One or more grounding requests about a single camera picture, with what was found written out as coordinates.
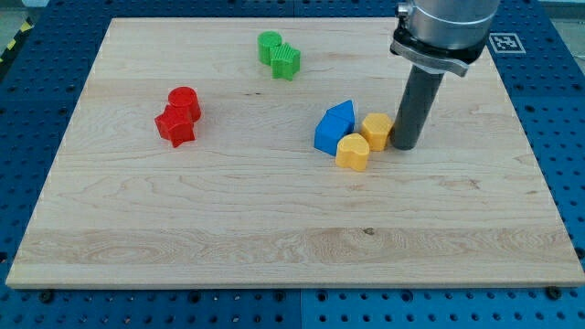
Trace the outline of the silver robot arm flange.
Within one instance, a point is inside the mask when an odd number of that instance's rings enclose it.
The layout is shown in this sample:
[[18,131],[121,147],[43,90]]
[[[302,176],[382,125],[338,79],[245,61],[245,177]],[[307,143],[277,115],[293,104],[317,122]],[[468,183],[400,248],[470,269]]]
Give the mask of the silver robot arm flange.
[[499,0],[405,0],[390,52],[430,74],[466,75],[483,52]]

